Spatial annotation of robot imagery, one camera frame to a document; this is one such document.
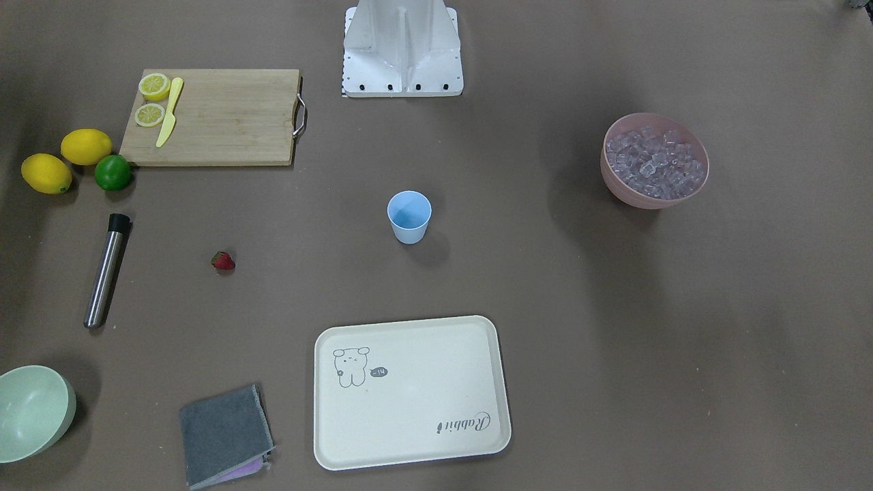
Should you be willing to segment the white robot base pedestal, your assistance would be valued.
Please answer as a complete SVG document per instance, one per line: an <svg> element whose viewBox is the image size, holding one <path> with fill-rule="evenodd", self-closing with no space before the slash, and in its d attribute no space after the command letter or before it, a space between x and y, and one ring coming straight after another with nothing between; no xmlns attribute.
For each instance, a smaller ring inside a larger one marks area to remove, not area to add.
<svg viewBox="0 0 873 491"><path fill-rule="evenodd" d="M458 13L443 1L359 1L344 16L341 93L436 98L464 91Z"/></svg>

